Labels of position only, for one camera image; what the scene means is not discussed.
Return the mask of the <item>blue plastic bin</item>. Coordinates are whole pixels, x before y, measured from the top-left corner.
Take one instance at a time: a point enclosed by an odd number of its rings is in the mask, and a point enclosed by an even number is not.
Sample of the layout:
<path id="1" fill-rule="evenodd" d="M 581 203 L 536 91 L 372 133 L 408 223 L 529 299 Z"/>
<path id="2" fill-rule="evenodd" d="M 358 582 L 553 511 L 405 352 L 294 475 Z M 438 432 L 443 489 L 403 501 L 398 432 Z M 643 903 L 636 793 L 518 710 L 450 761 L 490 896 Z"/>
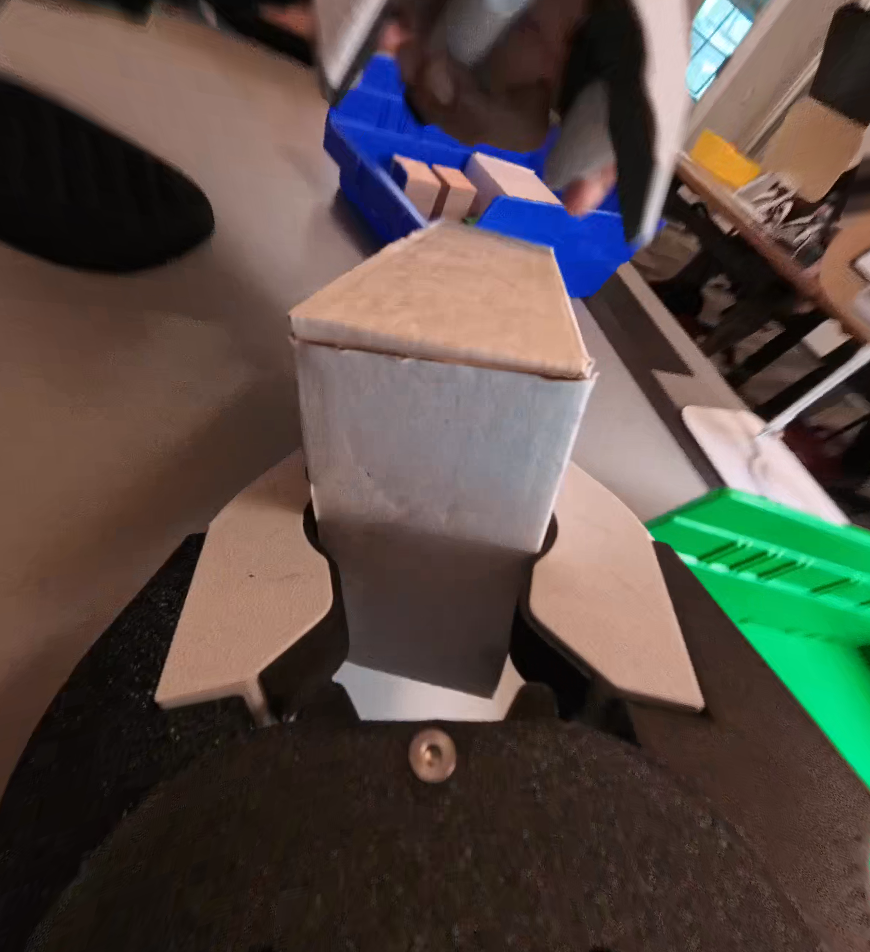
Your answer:
<path id="1" fill-rule="evenodd" d="M 544 175 L 557 138 L 557 130 L 552 129 L 538 149 L 529 151 L 465 145 L 413 116 L 405 101 L 398 63 L 379 54 L 370 59 L 359 81 L 329 108 L 323 144 L 339 169 L 343 196 L 381 244 L 390 244 L 426 225 L 392 179 L 394 154 L 429 167 L 443 165 L 462 171 L 472 153 L 482 152 L 532 169 L 556 196 L 564 197 L 567 188 L 553 189 Z M 476 224 L 551 248 L 564 284 L 574 297 L 593 294 L 640 245 L 625 239 L 616 182 L 599 208 L 579 217 L 553 205 L 500 197 Z"/>

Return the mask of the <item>green plastic bin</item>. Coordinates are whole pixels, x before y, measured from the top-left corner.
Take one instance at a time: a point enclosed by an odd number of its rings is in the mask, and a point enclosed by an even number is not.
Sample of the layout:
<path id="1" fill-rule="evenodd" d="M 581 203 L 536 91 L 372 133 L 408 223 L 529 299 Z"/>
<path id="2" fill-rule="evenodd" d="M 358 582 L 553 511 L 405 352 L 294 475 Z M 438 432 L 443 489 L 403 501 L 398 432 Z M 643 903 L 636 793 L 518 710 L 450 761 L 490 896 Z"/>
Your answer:
<path id="1" fill-rule="evenodd" d="M 735 489 L 654 517 L 870 790 L 870 531 Z"/>

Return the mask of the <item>wooden background table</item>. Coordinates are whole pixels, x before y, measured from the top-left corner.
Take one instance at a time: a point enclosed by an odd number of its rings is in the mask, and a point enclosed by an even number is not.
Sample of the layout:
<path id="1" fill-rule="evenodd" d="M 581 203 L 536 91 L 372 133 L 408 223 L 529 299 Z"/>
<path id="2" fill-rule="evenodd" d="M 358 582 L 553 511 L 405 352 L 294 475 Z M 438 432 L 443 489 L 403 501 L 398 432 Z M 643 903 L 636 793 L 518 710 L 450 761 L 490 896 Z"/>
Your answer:
<path id="1" fill-rule="evenodd" d="M 824 358 L 825 369 L 837 369 L 848 360 L 856 359 L 859 352 L 870 349 L 870 323 L 859 316 L 856 304 L 858 294 L 868 281 L 854 265 L 858 257 L 870 250 L 870 206 L 853 213 L 834 235 L 824 255 L 807 268 L 745 209 L 735 192 L 684 153 L 679 157 L 675 179 L 679 186 L 695 194 L 698 201 L 693 205 L 685 202 L 673 188 L 669 202 L 679 203 L 678 213 L 684 216 L 688 227 L 710 254 L 723 257 L 713 245 L 720 234 L 714 219 L 719 216 L 762 262 L 762 268 L 769 272 L 770 283 L 801 298 L 814 316 L 813 322 L 808 323 L 804 316 L 794 315 L 794 305 L 788 296 L 780 300 L 765 292 L 748 294 L 743 315 L 728 318 L 703 340 L 704 353 L 709 356 L 729 351 L 771 321 L 782 323 L 784 330 L 742 363 L 729 368 L 726 379 L 731 387 L 741 387 L 752 380 L 826 320 L 839 325 L 848 338 L 848 345 L 838 346 Z"/>

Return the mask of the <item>person's left hand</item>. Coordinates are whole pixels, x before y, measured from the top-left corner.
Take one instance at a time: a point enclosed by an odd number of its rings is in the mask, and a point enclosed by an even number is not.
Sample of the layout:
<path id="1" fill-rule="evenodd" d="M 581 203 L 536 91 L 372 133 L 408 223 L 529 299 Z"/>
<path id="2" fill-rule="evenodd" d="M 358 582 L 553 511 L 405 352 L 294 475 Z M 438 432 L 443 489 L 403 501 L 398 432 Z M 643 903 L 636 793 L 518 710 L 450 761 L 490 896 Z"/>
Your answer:
<path id="1" fill-rule="evenodd" d="M 393 42 L 406 101 L 421 122 L 465 144 L 537 149 L 558 117 L 570 43 L 588 14 L 585 2 L 537 2 L 469 67 L 447 52 L 440 12 L 405 10 Z"/>

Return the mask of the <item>yellow plastic bin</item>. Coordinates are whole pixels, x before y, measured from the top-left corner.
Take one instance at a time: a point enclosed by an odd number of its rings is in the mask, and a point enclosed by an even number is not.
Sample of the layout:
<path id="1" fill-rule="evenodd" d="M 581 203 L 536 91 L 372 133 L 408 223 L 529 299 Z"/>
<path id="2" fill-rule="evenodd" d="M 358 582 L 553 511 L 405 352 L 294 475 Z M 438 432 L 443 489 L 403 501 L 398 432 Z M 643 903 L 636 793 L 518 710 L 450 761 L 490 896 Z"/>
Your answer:
<path id="1" fill-rule="evenodd" d="M 700 133 L 689 157 L 698 167 L 733 191 L 756 180 L 762 171 L 756 162 L 708 128 Z"/>

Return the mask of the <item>white cardboard mailer box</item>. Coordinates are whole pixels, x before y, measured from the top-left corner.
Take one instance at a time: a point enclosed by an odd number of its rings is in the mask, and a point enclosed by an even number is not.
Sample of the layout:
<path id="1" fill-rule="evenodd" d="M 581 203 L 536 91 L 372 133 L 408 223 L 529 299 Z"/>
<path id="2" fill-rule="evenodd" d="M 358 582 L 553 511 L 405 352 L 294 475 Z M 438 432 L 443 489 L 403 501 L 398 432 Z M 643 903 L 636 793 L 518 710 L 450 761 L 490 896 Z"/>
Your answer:
<path id="1" fill-rule="evenodd" d="M 432 225 L 296 305 L 289 336 L 348 659 L 493 695 L 594 382 L 553 250 Z"/>
<path id="2" fill-rule="evenodd" d="M 561 206 L 561 200 L 530 168 L 482 153 L 472 153 L 463 168 L 465 178 L 475 189 L 469 216 L 481 217 L 500 197 Z"/>

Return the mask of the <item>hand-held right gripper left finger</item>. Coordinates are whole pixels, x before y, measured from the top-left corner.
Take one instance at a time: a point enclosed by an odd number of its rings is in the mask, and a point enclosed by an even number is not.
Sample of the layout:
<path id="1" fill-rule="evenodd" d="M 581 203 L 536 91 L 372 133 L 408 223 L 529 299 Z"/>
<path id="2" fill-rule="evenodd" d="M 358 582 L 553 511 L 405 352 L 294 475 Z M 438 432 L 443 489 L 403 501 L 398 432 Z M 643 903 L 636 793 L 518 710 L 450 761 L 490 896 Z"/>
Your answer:
<path id="1" fill-rule="evenodd" d="M 348 648 L 339 573 L 296 450 L 211 522 L 154 699 L 164 710 L 237 699 L 259 724 L 290 720 Z"/>

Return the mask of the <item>tan and black panel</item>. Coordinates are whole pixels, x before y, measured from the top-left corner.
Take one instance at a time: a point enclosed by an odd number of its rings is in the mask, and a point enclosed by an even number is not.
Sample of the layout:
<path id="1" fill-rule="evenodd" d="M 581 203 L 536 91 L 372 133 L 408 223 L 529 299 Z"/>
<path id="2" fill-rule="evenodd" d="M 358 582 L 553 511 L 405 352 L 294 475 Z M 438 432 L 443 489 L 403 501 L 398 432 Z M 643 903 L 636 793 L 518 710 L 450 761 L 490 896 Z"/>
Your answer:
<path id="1" fill-rule="evenodd" d="M 841 6 L 808 92 L 786 113 L 762 157 L 764 173 L 818 203 L 857 167 L 870 127 L 870 9 Z"/>

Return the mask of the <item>document stand with white base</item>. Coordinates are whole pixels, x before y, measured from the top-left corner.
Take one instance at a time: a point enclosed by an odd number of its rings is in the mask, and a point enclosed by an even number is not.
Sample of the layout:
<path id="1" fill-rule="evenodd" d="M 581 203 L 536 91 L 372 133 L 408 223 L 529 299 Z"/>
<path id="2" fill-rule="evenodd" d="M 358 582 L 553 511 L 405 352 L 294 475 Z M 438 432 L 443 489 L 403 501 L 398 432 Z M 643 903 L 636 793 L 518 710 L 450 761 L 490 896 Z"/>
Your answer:
<path id="1" fill-rule="evenodd" d="M 789 425 L 870 364 L 870 349 L 859 352 L 792 402 L 769 422 L 750 411 L 688 406 L 682 418 L 689 433 L 728 488 L 790 507 L 835 526 L 846 514 L 824 492 L 786 445 Z"/>

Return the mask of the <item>natural wooden cube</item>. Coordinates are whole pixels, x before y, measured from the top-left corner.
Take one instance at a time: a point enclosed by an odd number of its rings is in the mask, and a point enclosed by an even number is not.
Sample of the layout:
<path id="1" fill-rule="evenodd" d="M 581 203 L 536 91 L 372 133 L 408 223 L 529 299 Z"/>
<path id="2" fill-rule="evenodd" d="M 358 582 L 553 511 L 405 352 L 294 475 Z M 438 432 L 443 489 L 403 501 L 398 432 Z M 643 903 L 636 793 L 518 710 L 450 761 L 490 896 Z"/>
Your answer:
<path id="1" fill-rule="evenodd" d="M 464 221 L 478 196 L 476 186 L 459 169 L 443 165 L 430 169 L 439 183 L 430 220 Z"/>
<path id="2" fill-rule="evenodd" d="M 390 171 L 409 204 L 429 221 L 441 194 L 440 179 L 426 163 L 400 154 L 392 156 Z"/>

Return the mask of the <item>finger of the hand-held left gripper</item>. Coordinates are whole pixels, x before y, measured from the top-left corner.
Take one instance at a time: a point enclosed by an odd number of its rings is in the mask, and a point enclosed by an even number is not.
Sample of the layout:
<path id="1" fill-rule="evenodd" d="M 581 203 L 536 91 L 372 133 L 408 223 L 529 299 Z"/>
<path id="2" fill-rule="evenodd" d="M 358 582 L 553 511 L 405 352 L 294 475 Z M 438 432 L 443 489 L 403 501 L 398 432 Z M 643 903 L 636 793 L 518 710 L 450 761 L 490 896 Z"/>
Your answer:
<path id="1" fill-rule="evenodd" d="M 387 1 L 314 3 L 315 49 L 325 98 L 343 98 L 359 80 L 388 13 Z"/>
<path id="2" fill-rule="evenodd" d="M 608 128 L 624 236 L 649 243 L 659 226 L 691 112 L 688 2 L 619 3 L 610 49 Z"/>

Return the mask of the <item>window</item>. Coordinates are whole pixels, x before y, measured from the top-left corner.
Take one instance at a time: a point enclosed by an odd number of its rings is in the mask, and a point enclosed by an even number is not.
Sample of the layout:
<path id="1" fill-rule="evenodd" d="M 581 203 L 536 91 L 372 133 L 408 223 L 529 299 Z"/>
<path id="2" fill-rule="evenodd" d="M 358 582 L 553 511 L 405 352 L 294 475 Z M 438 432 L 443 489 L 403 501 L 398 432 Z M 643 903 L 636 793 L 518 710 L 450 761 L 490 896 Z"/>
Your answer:
<path id="1" fill-rule="evenodd" d="M 693 2 L 686 86 L 698 102 L 745 40 L 757 15 L 756 2 Z"/>

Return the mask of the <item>grey desk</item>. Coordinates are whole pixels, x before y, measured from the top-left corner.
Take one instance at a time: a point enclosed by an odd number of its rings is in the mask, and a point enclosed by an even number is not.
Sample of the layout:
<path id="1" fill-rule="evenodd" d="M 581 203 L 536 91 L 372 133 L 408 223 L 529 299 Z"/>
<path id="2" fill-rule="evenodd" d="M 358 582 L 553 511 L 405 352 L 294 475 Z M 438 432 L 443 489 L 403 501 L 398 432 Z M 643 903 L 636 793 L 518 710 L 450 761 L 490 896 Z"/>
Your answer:
<path id="1" fill-rule="evenodd" d="M 0 4 L 0 78 L 178 167 L 216 231 L 131 276 L 0 244 L 0 799 L 84 653 L 298 446 L 287 312 L 368 247 L 310 72 L 182 18 Z"/>

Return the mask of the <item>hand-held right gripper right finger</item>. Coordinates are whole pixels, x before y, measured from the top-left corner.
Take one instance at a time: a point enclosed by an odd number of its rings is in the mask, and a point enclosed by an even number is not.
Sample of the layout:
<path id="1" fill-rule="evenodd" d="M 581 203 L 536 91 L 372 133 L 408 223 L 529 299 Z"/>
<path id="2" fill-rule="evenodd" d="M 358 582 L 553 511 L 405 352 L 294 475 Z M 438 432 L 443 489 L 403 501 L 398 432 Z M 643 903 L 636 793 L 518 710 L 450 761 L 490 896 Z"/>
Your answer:
<path id="1" fill-rule="evenodd" d="M 613 696 L 703 712 L 654 541 L 635 513 L 569 465 L 550 530 L 519 598 L 527 625 Z"/>

